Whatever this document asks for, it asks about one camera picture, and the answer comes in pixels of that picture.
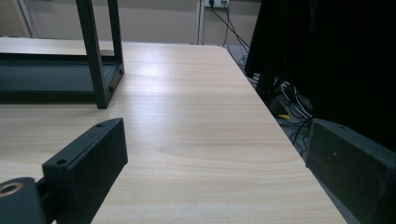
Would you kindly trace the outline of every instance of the black metal shelf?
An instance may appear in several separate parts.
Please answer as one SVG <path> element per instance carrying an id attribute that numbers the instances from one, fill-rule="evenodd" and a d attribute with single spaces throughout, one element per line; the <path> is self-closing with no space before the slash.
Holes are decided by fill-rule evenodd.
<path id="1" fill-rule="evenodd" d="M 92 0 L 77 0 L 87 55 L 0 53 L 0 104 L 96 103 L 106 109 L 124 74 L 117 0 L 108 0 L 113 56 L 101 56 Z"/>

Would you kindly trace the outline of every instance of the floor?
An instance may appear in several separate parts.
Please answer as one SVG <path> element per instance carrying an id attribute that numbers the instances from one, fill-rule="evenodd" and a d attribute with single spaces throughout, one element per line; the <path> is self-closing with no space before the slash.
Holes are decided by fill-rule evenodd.
<path id="1" fill-rule="evenodd" d="M 246 63 L 247 53 L 240 46 L 225 46 L 225 48 L 230 52 L 235 62 L 242 70 Z M 258 79 L 258 74 L 255 74 L 253 78 L 247 77 L 247 80 L 252 85 L 252 88 L 256 87 Z M 281 108 L 284 109 L 283 114 L 285 111 L 287 112 L 287 116 L 282 117 L 276 115 L 279 113 L 273 114 L 275 115 L 276 121 L 278 122 L 279 126 L 285 132 L 286 136 L 294 145 L 297 152 L 304 159 L 307 145 L 309 142 L 310 122 L 308 115 L 304 111 L 301 111 L 301 108 L 299 106 L 294 106 L 294 104 L 290 103 L 290 98 L 292 97 L 292 95 L 289 95 L 286 91 L 284 91 L 287 87 L 288 85 L 281 85 L 279 95 L 276 97 L 275 100 L 273 100 L 273 102 L 268 105 L 268 107 L 271 112 L 277 110 L 281 111 Z M 304 98 L 303 96 L 299 96 L 298 98 L 298 100 L 300 100 L 300 103 L 304 105 L 305 108 L 308 108 L 310 106 L 310 102 L 308 99 Z M 320 185 L 329 195 L 330 199 L 348 224 L 361 224 L 353 216 L 353 214 L 326 188 L 326 186 L 322 185 L 321 183 Z"/>

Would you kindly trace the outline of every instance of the wall outlet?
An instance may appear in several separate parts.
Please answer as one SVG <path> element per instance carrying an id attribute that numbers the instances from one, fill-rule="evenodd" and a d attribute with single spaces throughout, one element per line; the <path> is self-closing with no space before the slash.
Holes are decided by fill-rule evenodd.
<path id="1" fill-rule="evenodd" d="M 230 0 L 215 0 L 214 2 L 213 7 L 224 8 L 230 6 Z M 209 0 L 205 0 L 205 7 L 210 7 Z"/>

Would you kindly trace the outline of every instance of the wooden table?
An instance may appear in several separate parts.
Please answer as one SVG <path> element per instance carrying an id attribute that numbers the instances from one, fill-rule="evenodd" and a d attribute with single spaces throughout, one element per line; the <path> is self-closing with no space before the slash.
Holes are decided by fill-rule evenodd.
<path id="1" fill-rule="evenodd" d="M 0 50 L 85 51 L 12 38 Z M 123 52 L 107 110 L 0 105 L 0 182 L 38 180 L 56 152 L 121 117 L 129 163 L 93 223 L 345 223 L 225 49 L 124 43 Z"/>

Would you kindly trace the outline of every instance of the white wall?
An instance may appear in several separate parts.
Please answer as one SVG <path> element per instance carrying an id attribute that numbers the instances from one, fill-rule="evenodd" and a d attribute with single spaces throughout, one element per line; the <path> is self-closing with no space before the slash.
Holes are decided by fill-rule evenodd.
<path id="1" fill-rule="evenodd" d="M 54 39 L 82 39 L 76 0 L 25 0 L 30 8 L 37 36 Z M 107 0 L 92 0 L 100 40 L 111 39 Z M 249 44 L 261 0 L 231 0 L 235 30 Z M 123 41 L 189 43 L 197 42 L 199 0 L 119 0 Z M 223 9 L 217 10 L 224 19 Z M 225 25 L 209 8 L 203 19 L 202 43 L 222 44 Z M 229 33 L 227 44 L 238 45 Z"/>

